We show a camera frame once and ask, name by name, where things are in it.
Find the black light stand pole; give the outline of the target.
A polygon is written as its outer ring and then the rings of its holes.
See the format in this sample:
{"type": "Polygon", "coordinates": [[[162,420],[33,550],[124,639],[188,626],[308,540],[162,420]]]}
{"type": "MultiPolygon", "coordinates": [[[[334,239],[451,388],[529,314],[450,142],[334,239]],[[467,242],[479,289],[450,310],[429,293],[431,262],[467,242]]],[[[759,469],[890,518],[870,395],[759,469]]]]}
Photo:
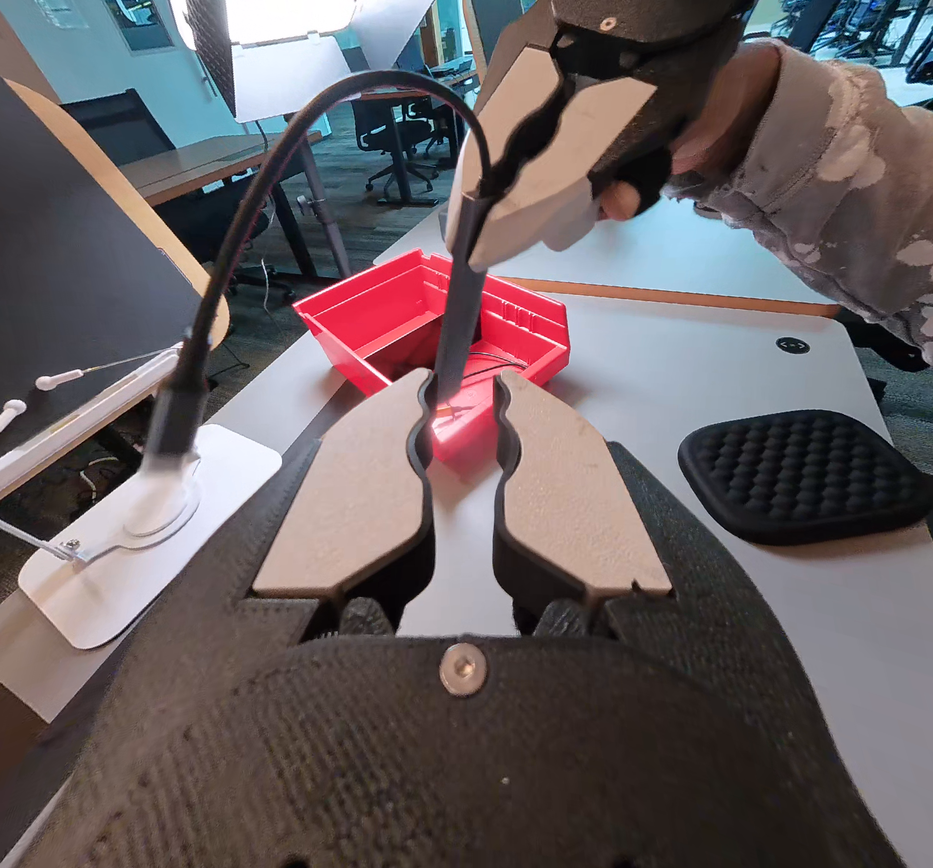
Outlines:
{"type": "Polygon", "coordinates": [[[339,226],[330,208],[325,186],[314,160],[311,144],[307,136],[305,136],[302,142],[297,146],[296,155],[301,162],[302,170],[310,189],[311,210],[325,233],[329,249],[341,279],[348,279],[352,275],[349,257],[344,246],[344,240],[339,226]]]}

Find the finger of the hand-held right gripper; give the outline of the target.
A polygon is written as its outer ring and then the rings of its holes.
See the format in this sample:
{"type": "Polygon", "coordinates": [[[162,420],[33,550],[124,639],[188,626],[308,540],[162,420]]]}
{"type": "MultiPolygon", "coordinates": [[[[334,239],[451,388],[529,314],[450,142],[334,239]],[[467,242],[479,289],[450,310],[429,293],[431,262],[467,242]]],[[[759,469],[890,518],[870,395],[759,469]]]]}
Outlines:
{"type": "Polygon", "coordinates": [[[462,195],[495,199],[565,198],[551,143],[563,108],[564,78],[551,52],[524,47],[477,111],[480,129],[464,144],[453,183],[462,195]]]}
{"type": "Polygon", "coordinates": [[[627,77],[577,93],[552,141],[486,215],[469,266],[487,271],[539,243],[563,252],[585,237],[599,214],[589,173],[656,89],[627,77]]]}

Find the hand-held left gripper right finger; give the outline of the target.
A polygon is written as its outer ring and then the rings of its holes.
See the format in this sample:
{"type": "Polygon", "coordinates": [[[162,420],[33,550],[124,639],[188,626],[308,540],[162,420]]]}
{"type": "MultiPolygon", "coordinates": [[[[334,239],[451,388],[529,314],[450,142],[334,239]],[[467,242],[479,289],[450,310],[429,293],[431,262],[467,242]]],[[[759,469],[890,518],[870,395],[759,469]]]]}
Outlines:
{"type": "Polygon", "coordinates": [[[493,567],[520,614],[555,600],[598,609],[673,585],[608,442],[577,410],[513,371],[495,378],[493,567]]]}

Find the person's right hand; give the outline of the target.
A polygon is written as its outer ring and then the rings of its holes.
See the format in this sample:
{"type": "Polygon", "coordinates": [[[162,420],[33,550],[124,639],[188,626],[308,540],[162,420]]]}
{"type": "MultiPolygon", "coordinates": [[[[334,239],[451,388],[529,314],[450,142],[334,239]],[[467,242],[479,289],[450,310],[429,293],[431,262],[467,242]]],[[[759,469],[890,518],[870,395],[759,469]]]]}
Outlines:
{"type": "Polygon", "coordinates": [[[775,40],[740,45],[700,115],[670,144],[663,194],[692,198],[731,228],[760,232],[763,205],[792,173],[797,146],[787,96],[797,53],[775,40]]]}

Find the red storage bin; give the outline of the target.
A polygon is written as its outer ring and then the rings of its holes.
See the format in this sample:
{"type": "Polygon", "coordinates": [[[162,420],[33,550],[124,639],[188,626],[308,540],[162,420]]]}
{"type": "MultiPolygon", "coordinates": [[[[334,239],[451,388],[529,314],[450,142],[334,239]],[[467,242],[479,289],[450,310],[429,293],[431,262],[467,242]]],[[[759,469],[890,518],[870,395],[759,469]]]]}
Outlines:
{"type": "MultiPolygon", "coordinates": [[[[432,369],[451,260],[412,250],[308,296],[294,310],[332,365],[372,396],[414,369],[432,369]]],[[[468,473],[495,449],[494,380],[506,370],[543,386],[570,359],[563,303],[488,277],[459,392],[438,408],[436,460],[468,473]]]]}

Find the white tablet stand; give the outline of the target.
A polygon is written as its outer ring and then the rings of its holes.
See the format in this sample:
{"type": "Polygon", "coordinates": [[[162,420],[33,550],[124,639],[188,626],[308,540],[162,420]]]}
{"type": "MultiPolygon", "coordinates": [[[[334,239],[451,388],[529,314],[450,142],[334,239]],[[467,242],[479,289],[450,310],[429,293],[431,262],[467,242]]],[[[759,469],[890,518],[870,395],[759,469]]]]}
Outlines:
{"type": "Polygon", "coordinates": [[[180,467],[148,465],[49,540],[2,523],[34,547],[18,588],[69,644],[113,641],[281,468],[261,443],[208,424],[180,467]]]}

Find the wood edged office desk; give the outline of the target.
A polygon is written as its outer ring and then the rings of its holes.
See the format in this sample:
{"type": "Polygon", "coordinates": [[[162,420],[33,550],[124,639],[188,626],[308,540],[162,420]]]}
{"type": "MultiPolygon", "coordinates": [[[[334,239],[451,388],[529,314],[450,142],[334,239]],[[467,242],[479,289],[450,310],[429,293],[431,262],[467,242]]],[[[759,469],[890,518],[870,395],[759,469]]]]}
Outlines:
{"type": "MultiPolygon", "coordinates": [[[[121,172],[146,202],[155,207],[260,168],[278,136],[277,133],[268,136],[245,134],[204,139],[128,163],[121,166],[121,172]]],[[[283,190],[283,182],[292,174],[292,171],[282,170],[279,182],[274,186],[272,198],[276,216],[296,261],[299,276],[315,284],[332,284],[335,281],[333,277],[317,272],[283,190]]]]}

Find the white studio light panel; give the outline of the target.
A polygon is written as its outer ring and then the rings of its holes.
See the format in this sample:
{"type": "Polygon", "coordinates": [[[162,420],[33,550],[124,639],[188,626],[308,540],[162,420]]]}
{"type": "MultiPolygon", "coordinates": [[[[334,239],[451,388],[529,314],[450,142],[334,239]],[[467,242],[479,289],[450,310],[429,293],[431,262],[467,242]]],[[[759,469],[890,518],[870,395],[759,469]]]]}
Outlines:
{"type": "Polygon", "coordinates": [[[293,114],[352,71],[393,69],[435,0],[169,0],[186,46],[240,124],[293,114]]]}

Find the person's right forearm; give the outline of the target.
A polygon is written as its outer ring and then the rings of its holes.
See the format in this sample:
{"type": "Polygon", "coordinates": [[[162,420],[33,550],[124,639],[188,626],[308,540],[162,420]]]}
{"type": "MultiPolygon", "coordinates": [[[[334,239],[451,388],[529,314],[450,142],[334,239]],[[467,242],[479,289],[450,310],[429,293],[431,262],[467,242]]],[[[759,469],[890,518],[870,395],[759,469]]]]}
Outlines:
{"type": "Polygon", "coordinates": [[[931,112],[895,104],[877,69],[794,51],[792,173],[763,205],[760,239],[748,231],[931,363],[931,112]]]}

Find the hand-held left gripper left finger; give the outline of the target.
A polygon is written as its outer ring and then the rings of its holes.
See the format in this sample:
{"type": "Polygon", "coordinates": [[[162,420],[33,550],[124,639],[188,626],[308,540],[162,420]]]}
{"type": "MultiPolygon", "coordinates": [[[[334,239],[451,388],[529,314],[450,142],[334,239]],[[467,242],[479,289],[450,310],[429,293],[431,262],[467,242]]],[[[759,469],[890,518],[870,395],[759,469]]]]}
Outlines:
{"type": "Polygon", "coordinates": [[[366,597],[398,627],[435,569],[435,383],[415,368],[327,429],[259,567],[257,596],[337,609],[366,597]]]}

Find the grey usb hub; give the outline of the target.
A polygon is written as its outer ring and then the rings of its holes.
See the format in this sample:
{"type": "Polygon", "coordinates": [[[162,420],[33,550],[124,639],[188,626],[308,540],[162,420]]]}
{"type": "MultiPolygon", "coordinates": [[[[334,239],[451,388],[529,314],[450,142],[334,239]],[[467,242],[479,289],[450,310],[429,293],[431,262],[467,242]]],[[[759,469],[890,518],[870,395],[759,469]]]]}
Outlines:
{"type": "Polygon", "coordinates": [[[482,305],[486,273],[469,265],[491,204],[480,192],[482,174],[479,146],[475,136],[468,134],[460,151],[444,225],[451,270],[434,367],[440,404],[449,402],[460,390],[482,305]]]}

